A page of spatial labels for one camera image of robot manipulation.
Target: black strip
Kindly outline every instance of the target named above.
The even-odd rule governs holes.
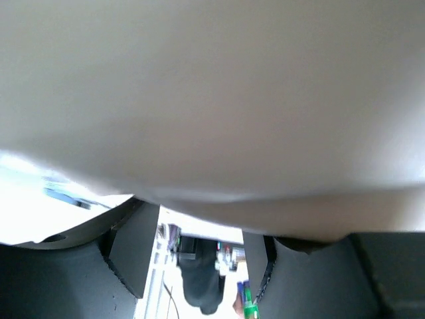
[[[114,225],[111,226],[110,230],[103,234],[103,236],[100,237],[99,240],[99,249],[102,254],[102,256],[109,258],[109,255],[112,250],[112,246],[114,245],[115,237],[117,235],[117,232],[121,229],[125,223],[128,222],[130,217],[141,207],[143,206],[145,202],[139,201],[138,203],[135,203],[135,205],[132,205],[131,208],[128,209],[127,214],[117,221]]]
[[[296,239],[290,237],[276,237],[276,240],[286,248],[291,249],[292,251],[298,251],[300,253],[306,253],[308,255],[314,251],[318,251],[329,246],[329,244],[327,243],[320,243],[318,241],[306,241],[305,239]]]
[[[264,271],[263,279],[261,280],[260,288],[258,289],[257,295],[255,297],[254,303],[257,304],[261,301],[264,294],[266,293],[267,285],[272,278],[272,273],[274,266],[276,264],[276,259],[278,257],[278,252],[276,250],[276,245],[274,243],[274,238],[271,236],[264,236],[264,246],[266,248],[267,255],[267,266]]]
[[[363,248],[362,242],[358,235],[352,234],[348,236],[348,239],[350,240],[351,244],[353,245],[353,248],[357,255],[357,260],[360,263],[361,268],[364,271],[364,274],[369,282],[369,285],[371,286],[371,290],[378,302],[380,313],[380,318],[388,318],[392,315],[393,311],[391,310],[391,307],[385,302],[382,294],[380,293],[379,287],[376,283],[376,281],[373,279],[373,265],[370,261],[366,251]]]

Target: gray plastic part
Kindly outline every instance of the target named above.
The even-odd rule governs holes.
[[[137,298],[143,298],[158,216],[159,206],[144,203],[116,232],[107,256],[117,276]]]
[[[55,234],[41,243],[23,243],[17,247],[40,250],[67,249],[84,245],[96,240],[101,235],[114,228],[115,225],[125,221],[139,209],[145,202],[132,197],[121,205],[63,233]]]
[[[387,318],[425,317],[425,234],[361,233],[349,238]]]
[[[267,264],[263,236],[244,233],[251,289]],[[264,297],[261,319],[376,318],[379,303],[349,239],[310,254],[276,241],[277,261]]]
[[[96,243],[36,251],[0,245],[0,318],[133,319],[136,298]]]

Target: person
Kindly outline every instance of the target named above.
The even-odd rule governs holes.
[[[223,300],[224,277],[215,269],[216,246],[216,241],[199,239],[196,259],[179,259],[178,263],[185,299],[204,315],[214,314]]]
[[[236,294],[236,299],[233,303],[233,310],[236,312],[239,319],[244,319],[244,306],[242,305],[242,297],[239,292]]]

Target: cable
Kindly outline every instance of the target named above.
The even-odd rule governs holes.
[[[177,309],[177,305],[176,305],[176,303],[174,301],[173,295],[171,294],[171,291],[168,289],[167,285],[165,283],[163,285],[164,285],[165,290],[167,291],[167,294],[170,296],[171,301],[174,304],[174,308],[175,308],[175,311],[177,313],[177,319],[180,319],[179,309]]]

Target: green bottle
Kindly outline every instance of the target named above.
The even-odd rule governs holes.
[[[245,319],[260,319],[258,306],[252,303],[251,289],[249,282],[244,282],[244,317]]]

